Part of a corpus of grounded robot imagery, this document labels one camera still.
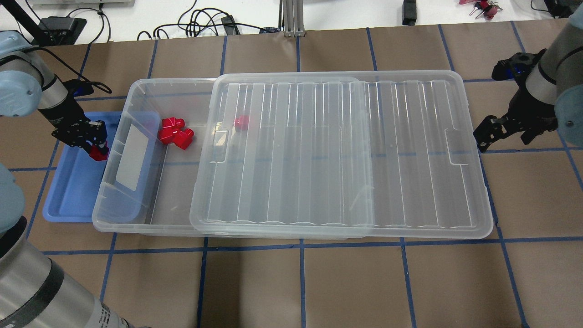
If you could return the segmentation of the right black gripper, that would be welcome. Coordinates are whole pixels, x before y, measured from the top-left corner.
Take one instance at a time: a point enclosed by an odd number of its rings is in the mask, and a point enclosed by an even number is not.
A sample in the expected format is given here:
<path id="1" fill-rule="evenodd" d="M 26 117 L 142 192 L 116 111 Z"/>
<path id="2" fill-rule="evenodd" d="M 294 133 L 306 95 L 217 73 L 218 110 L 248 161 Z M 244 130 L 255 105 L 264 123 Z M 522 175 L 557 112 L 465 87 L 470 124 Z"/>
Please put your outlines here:
<path id="1" fill-rule="evenodd" d="M 518 90 L 510 100 L 506 114 L 501 118 L 486 116 L 474 129 L 473 137 L 481 153 L 514 133 L 521 132 L 521 140 L 527 145 L 545 131 L 557 128 L 554 106 L 537 99 L 534 89 L 527 88 L 527 79 L 539 72 L 537 65 L 544 54 L 544 50 L 537 54 L 519 52 L 494 66 L 492 78 L 496 81 L 512 79 Z"/>

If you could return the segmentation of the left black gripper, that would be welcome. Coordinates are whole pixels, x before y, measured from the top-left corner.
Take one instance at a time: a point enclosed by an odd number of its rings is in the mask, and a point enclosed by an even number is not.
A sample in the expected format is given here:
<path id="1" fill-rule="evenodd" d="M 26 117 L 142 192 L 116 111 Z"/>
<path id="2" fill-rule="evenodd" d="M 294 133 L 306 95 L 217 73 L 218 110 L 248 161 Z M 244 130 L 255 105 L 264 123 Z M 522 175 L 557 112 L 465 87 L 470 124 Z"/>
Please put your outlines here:
<path id="1" fill-rule="evenodd" d="M 102 120 L 90 121 L 61 80 L 52 80 L 42 91 L 38 111 L 54 127 L 52 136 L 69 147 L 82 148 L 88 155 L 93 146 L 105 148 L 107 127 Z"/>

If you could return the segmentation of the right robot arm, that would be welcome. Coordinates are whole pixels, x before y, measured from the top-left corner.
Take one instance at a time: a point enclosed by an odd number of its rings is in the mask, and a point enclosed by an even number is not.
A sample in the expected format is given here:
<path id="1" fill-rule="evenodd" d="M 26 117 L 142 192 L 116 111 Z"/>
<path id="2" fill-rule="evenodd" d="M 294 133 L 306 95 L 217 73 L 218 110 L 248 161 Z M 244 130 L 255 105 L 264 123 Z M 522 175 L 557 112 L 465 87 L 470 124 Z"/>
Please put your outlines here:
<path id="1" fill-rule="evenodd" d="M 514 80 L 518 90 L 506 114 L 489 115 L 473 131 L 477 147 L 485 152 L 500 139 L 521 134 L 530 144 L 544 132 L 580 147 L 583 143 L 583 11 L 579 7 L 549 48 L 519 52 L 500 60 L 493 80 Z"/>

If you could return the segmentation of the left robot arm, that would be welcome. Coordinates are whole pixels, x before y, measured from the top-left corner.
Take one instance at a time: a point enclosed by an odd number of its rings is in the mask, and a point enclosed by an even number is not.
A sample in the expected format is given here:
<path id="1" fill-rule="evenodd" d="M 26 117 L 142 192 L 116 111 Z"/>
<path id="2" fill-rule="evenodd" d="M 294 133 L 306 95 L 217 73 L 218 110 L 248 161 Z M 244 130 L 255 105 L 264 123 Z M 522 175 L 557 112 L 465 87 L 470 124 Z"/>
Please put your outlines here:
<path id="1" fill-rule="evenodd" d="M 1 116 L 38 110 L 52 135 L 90 158 L 107 158 L 104 122 L 85 116 L 74 98 L 81 81 L 62 82 L 15 31 L 1 33 Z M 24 194 L 1 166 L 1 326 L 3 328 L 127 328 L 119 317 L 26 238 Z"/>

